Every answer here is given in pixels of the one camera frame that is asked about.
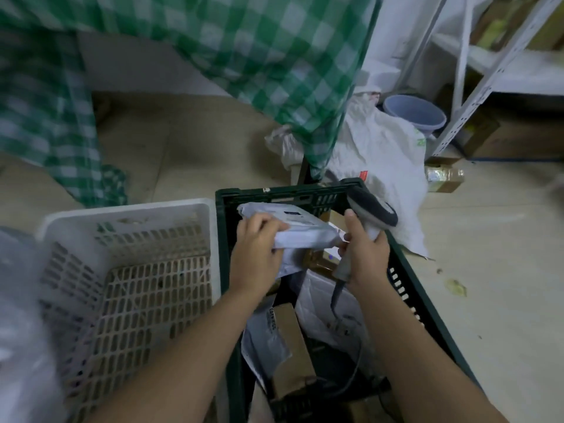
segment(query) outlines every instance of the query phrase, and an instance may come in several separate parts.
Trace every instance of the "floor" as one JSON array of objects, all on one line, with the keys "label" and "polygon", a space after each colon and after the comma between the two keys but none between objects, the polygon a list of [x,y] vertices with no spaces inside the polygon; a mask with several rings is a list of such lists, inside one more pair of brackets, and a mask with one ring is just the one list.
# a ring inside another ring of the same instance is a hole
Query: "floor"
[{"label": "floor", "polygon": [[[276,123],[230,98],[118,98],[100,128],[131,203],[288,185],[263,137]],[[434,261],[409,256],[484,391],[511,422],[564,411],[564,165],[461,161],[466,182],[419,213]],[[0,225],[33,232],[78,205],[40,168],[0,158]],[[456,279],[467,296],[445,284]]]}]

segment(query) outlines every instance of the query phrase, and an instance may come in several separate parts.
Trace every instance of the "checkered cloth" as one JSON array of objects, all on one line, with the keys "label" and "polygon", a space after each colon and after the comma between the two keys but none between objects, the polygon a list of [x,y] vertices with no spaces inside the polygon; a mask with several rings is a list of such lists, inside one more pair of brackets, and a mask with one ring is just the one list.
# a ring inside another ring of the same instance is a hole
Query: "checkered cloth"
[{"label": "checkered cloth", "polygon": [[74,34],[99,31],[172,43],[232,96],[291,125],[321,170],[381,2],[0,0],[0,149],[45,166],[85,206],[125,203],[123,173],[100,161]]}]

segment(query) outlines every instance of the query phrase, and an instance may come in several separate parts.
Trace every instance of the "plastic bucket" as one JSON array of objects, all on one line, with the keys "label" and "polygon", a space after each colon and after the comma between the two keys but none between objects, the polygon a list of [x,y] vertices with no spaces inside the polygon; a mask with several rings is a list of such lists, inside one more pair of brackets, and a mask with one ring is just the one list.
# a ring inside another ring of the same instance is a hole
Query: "plastic bucket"
[{"label": "plastic bucket", "polygon": [[384,112],[401,117],[429,136],[447,122],[447,116],[433,103],[411,95],[392,95],[384,101]]}]

